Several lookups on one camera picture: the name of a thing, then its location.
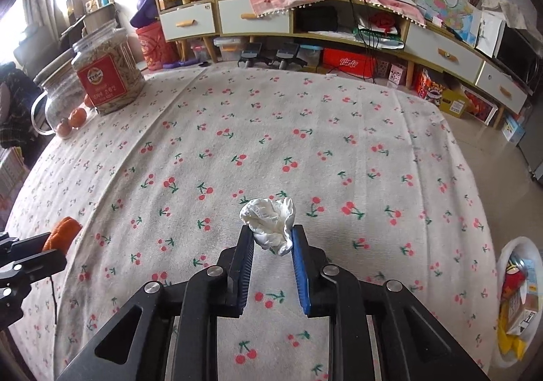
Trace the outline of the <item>white tissue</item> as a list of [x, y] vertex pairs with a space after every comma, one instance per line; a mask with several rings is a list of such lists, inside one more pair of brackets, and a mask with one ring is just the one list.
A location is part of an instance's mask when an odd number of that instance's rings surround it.
[[241, 208], [239, 218], [263, 250], [279, 256], [292, 250], [296, 207], [290, 197], [252, 199]]

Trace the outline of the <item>white plastic trash bucket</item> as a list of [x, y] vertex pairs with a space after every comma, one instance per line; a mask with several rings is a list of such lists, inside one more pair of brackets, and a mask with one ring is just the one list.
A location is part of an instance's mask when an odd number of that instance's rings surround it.
[[[526, 281], [509, 298], [502, 298], [506, 265], [514, 263], [526, 269]], [[494, 344], [489, 376], [492, 380], [519, 380], [542, 345], [542, 256], [531, 239], [516, 237], [503, 248], [496, 262], [498, 318], [496, 343]], [[508, 335], [516, 335], [526, 343], [526, 353], [517, 360], [510, 352], [501, 354], [497, 340], [497, 326], [500, 316], [505, 316]]]

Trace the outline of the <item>orange peel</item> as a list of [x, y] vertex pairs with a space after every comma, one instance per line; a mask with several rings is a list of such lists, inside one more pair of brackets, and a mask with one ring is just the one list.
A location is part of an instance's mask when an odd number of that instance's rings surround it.
[[66, 255], [81, 229], [82, 225], [78, 221], [66, 216], [53, 228], [42, 251], [60, 250], [63, 255]]

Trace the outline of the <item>yellow snack bag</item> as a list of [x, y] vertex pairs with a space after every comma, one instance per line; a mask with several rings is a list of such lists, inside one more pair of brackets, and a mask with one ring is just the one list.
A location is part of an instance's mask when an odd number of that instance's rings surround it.
[[517, 360], [522, 360], [526, 353], [526, 343], [516, 335], [508, 335], [505, 327], [507, 319], [500, 316], [497, 326], [497, 340], [500, 353], [505, 355], [512, 353]]

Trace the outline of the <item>cherry print tablecloth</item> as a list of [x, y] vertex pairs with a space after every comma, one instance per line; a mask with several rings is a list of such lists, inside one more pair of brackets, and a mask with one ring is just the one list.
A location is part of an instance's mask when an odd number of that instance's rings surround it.
[[311, 245], [401, 281], [487, 368], [497, 278], [487, 218], [446, 118], [404, 92], [227, 65], [157, 73], [139, 98], [44, 149], [7, 231], [81, 224], [11, 335], [53, 380], [145, 282], [186, 281], [234, 245], [240, 209], [290, 198]]

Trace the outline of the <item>red metal can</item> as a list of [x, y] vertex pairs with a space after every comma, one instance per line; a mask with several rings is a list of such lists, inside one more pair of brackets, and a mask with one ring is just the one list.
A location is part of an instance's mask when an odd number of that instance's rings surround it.
[[502, 298], [509, 299], [526, 281], [526, 269], [514, 263], [508, 263], [503, 280]]

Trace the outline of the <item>small orange fruit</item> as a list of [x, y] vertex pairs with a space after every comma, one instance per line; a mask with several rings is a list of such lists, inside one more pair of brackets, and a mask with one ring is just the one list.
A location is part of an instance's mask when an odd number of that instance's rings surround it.
[[86, 123], [87, 118], [87, 111], [84, 108], [78, 107], [70, 113], [68, 124], [70, 124], [73, 129], [79, 129]]

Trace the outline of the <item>glass pitcher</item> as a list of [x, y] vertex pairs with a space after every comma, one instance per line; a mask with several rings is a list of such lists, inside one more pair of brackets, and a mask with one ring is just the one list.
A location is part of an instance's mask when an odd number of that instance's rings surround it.
[[78, 128], [70, 122], [70, 116], [84, 104], [86, 95], [72, 64], [67, 62], [54, 71], [41, 88], [42, 93], [30, 109], [33, 129], [43, 137], [69, 137], [72, 130]]

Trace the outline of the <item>clear jar red label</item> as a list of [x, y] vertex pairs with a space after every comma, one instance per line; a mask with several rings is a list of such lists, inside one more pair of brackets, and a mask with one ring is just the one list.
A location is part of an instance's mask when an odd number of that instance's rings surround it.
[[126, 29], [110, 20], [73, 45], [72, 67], [100, 115], [135, 101], [145, 78], [136, 65]]

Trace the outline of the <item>yellow cardboard box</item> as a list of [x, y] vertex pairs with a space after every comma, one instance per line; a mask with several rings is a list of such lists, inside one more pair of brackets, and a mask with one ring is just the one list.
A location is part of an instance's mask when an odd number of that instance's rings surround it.
[[416, 68], [413, 89], [420, 98], [456, 118], [461, 118], [468, 108], [468, 98], [460, 91], [450, 89], [442, 73], [427, 67]]

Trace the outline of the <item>red flat box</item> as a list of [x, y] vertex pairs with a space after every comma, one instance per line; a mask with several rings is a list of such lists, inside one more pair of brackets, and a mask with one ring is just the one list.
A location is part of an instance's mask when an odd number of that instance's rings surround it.
[[369, 55], [324, 48], [322, 51], [322, 66], [357, 77], [371, 78], [375, 73], [376, 60]]

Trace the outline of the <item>black microwave oven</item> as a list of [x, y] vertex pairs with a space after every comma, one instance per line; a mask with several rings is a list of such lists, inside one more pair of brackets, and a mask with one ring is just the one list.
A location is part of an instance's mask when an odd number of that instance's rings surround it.
[[519, 29], [505, 25], [494, 59], [535, 94], [542, 86], [542, 56]]

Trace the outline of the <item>colourful map poster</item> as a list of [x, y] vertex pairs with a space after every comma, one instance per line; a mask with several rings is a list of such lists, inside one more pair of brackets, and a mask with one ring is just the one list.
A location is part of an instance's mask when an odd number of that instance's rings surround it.
[[415, 0], [424, 18], [438, 18], [452, 29], [463, 42], [474, 47], [477, 41], [481, 13], [464, 0]]

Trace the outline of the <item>long wooden tv cabinet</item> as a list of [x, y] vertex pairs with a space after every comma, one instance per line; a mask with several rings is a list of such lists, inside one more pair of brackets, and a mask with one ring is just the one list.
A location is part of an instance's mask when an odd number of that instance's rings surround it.
[[192, 0], [158, 12], [168, 42], [183, 49], [187, 40], [213, 36], [283, 37], [322, 42], [327, 49], [359, 53], [365, 76], [379, 56], [404, 60], [406, 84], [416, 67], [448, 73], [499, 110], [519, 113], [525, 90], [493, 61], [456, 38], [444, 26], [410, 16], [372, 0], [318, 0], [257, 14], [250, 0]]

